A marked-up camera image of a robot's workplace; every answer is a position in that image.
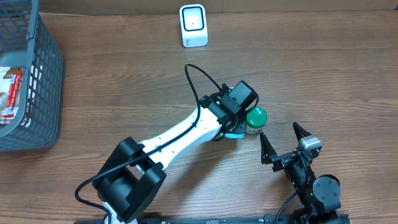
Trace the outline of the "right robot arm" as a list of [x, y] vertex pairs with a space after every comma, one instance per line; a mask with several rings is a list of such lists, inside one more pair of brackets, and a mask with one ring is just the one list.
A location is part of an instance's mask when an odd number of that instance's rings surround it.
[[294, 193], [279, 208], [274, 223], [278, 223], [286, 206], [298, 197], [302, 208], [289, 215], [287, 223], [342, 223], [338, 213], [340, 181], [331, 174], [315, 176], [310, 167], [319, 156], [322, 142], [301, 125], [292, 124], [298, 145], [292, 151], [278, 155], [264, 133], [260, 133], [261, 163], [271, 164], [272, 170], [284, 171], [294, 188]]

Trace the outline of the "green lid jar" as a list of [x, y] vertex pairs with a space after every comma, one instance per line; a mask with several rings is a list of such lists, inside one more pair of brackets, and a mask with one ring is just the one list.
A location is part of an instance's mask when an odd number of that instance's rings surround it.
[[249, 134], [260, 133], [266, 122], [266, 111], [262, 107], [257, 106], [247, 115], [246, 132]]

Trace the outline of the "red snack bar wrapper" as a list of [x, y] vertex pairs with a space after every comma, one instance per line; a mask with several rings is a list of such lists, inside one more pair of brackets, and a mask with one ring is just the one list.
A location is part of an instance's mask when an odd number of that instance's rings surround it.
[[9, 123], [19, 110], [22, 67], [1, 67], [1, 123]]

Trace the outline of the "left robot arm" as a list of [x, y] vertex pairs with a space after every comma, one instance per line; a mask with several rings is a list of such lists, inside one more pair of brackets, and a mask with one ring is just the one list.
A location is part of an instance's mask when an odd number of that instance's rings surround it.
[[133, 223], [152, 203], [167, 176], [165, 170], [194, 147], [218, 135], [246, 131], [246, 118], [258, 94], [245, 81], [204, 96], [199, 108], [168, 131], [148, 140], [122, 140], [93, 181], [107, 209], [105, 223]]

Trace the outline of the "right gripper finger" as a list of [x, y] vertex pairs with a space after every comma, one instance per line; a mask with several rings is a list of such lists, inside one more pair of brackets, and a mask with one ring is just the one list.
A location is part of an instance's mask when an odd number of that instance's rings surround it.
[[302, 138], [311, 136], [312, 134], [308, 131], [306, 131], [301, 125], [299, 125], [297, 122], [294, 122], [292, 124], [297, 141], [299, 142]]
[[261, 163], [262, 164], [273, 163], [273, 158], [277, 157], [275, 149], [272, 147], [267, 136], [263, 132], [260, 133], [260, 140], [261, 140]]

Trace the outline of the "light green packet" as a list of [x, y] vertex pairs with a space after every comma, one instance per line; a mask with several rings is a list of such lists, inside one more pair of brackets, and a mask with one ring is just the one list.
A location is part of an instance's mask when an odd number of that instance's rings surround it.
[[226, 133], [224, 136], [230, 139], [241, 139], [245, 136], [245, 134]]

